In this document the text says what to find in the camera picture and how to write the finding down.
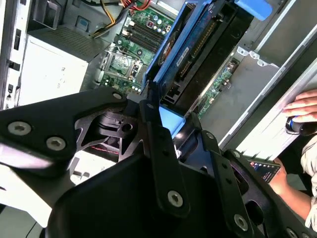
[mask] red wire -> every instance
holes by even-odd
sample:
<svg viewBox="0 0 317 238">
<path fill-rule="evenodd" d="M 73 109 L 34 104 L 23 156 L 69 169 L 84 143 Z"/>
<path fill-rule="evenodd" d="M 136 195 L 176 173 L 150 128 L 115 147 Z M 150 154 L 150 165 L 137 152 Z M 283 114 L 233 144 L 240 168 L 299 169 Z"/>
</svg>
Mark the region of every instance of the red wire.
<svg viewBox="0 0 317 238">
<path fill-rule="evenodd" d="M 142 4 L 140 8 L 136 6 L 135 9 L 138 11 L 143 11 L 149 7 L 150 3 L 151 3 L 151 0 L 148 0 L 147 2 L 144 2 L 144 4 Z"/>
<path fill-rule="evenodd" d="M 113 154 L 116 154 L 116 155 L 118 155 L 118 154 L 119 154 L 119 153 L 117 153 L 117 152 L 110 151 L 110 150 L 105 150 L 105 149 L 98 148 L 98 147 L 95 147 L 95 146 L 91 146 L 91 148 L 93 148 L 93 149 L 95 149 L 95 150 L 100 150 L 100 151 L 104 151 L 104 152 L 113 153 Z"/>
</svg>

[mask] hand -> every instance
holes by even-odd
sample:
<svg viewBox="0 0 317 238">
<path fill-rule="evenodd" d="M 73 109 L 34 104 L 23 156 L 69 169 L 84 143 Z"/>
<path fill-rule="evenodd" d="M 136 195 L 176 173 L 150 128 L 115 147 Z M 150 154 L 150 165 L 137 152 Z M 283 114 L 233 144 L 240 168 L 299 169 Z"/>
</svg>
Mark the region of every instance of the hand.
<svg viewBox="0 0 317 238">
<path fill-rule="evenodd" d="M 281 195 L 288 188 L 288 183 L 286 180 L 287 173 L 282 162 L 278 158 L 276 158 L 274 162 L 280 164 L 281 168 L 273 177 L 273 179 L 269 182 L 269 185 L 276 194 Z"/>
<path fill-rule="evenodd" d="M 284 107 L 283 114 L 293 118 L 294 122 L 317 121 L 317 90 L 302 93 L 295 98 L 295 102 Z"/>
</svg>

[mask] metal panel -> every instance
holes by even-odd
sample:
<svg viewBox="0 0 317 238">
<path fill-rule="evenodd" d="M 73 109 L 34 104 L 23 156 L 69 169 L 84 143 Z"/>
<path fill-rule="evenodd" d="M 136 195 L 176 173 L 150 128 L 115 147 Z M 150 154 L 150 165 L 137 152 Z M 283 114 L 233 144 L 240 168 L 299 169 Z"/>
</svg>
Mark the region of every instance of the metal panel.
<svg viewBox="0 0 317 238">
<path fill-rule="evenodd" d="M 274 159 L 295 139 L 294 136 L 285 136 L 286 118 L 279 114 L 282 108 L 293 101 L 296 95 L 303 90 L 316 88 L 313 80 L 315 74 L 313 62 L 317 57 L 316 30 L 317 26 L 273 77 L 279 78 L 273 90 L 252 112 L 239 131 L 225 144 L 225 148 L 248 150 L 249 156 L 259 154 L 263 159 Z"/>
<path fill-rule="evenodd" d="M 317 59 L 238 146 L 237 150 L 243 151 L 244 155 L 249 157 L 274 160 L 297 137 L 286 133 L 286 118 L 281 114 L 283 107 L 292 102 L 301 92 L 316 88 Z"/>
<path fill-rule="evenodd" d="M 250 105 L 256 106 L 258 95 L 277 71 L 275 65 L 260 66 L 251 55 L 243 58 L 230 78 L 230 89 L 220 93 L 201 119 L 202 127 L 217 138 L 220 146 L 244 119 L 242 115 L 248 115 Z"/>
<path fill-rule="evenodd" d="M 316 8 L 317 1 L 295 1 L 258 53 L 282 65 L 317 24 Z"/>
</svg>

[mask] green circuit board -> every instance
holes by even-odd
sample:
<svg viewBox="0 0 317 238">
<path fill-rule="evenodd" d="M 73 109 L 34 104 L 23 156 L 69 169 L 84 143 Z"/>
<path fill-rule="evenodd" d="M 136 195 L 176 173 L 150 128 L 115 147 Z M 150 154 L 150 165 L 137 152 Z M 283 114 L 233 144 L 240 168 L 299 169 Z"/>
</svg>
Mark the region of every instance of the green circuit board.
<svg viewBox="0 0 317 238">
<path fill-rule="evenodd" d="M 129 13 L 129 17 L 134 22 L 143 26 L 148 26 L 162 35 L 167 34 L 174 23 L 174 20 L 160 14 L 150 7 L 143 11 L 132 11 Z"/>
<path fill-rule="evenodd" d="M 122 30 L 126 29 L 131 21 L 147 29 L 149 28 L 151 31 L 160 33 L 162 37 L 168 34 L 174 22 L 173 19 L 157 12 L 151 7 L 143 11 L 129 11 Z M 101 85 L 111 86 L 125 94 L 132 92 L 140 94 L 143 74 L 154 59 L 155 53 L 131 42 L 122 36 L 122 34 L 116 37 L 116 45 L 122 52 L 126 52 L 129 55 L 128 57 L 141 60 L 143 67 L 136 80 L 123 79 L 105 73 Z M 109 72 L 124 76 L 129 69 L 131 61 L 132 59 L 129 58 L 114 57 L 109 67 Z"/>
<path fill-rule="evenodd" d="M 119 77 L 104 75 L 101 85 L 113 87 L 124 94 L 136 93 L 140 94 L 141 84 L 137 81 L 128 81 Z"/>
<path fill-rule="evenodd" d="M 144 49 L 143 47 L 137 45 L 137 44 L 134 44 L 133 42 L 129 41 L 129 40 L 126 40 L 124 37 L 120 36 L 120 40 L 122 41 L 122 44 L 121 46 L 123 48 L 125 48 L 128 52 L 136 55 L 137 57 L 139 57 L 142 62 L 149 66 L 150 63 L 152 62 L 155 54 L 151 51 L 148 51 L 147 49 Z"/>
<path fill-rule="evenodd" d="M 226 67 L 223 72 L 215 79 L 214 83 L 203 96 L 201 102 L 203 103 L 198 112 L 199 119 L 205 114 L 208 108 L 212 105 L 216 97 L 221 93 L 222 89 L 228 85 L 228 81 L 232 75 L 231 69 Z"/>
</svg>

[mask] motherboard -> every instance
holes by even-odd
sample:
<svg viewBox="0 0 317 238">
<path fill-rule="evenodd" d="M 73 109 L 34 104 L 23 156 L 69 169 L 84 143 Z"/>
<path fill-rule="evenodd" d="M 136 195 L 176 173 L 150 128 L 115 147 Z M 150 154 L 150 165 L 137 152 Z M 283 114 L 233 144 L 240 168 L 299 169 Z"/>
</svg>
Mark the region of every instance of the motherboard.
<svg viewBox="0 0 317 238">
<path fill-rule="evenodd" d="M 120 34 L 107 49 L 101 85 L 111 86 L 125 94 L 140 94 L 143 74 L 173 22 L 152 7 L 129 11 Z"/>
<path fill-rule="evenodd" d="M 225 89 L 231 87 L 230 77 L 234 73 L 235 69 L 238 67 L 239 61 L 232 59 L 224 70 L 219 74 L 219 76 L 214 80 L 213 84 L 207 90 L 205 95 L 202 97 L 200 103 L 195 109 L 198 114 L 198 118 L 201 119 L 206 111 L 215 101 L 216 97 Z"/>
</svg>

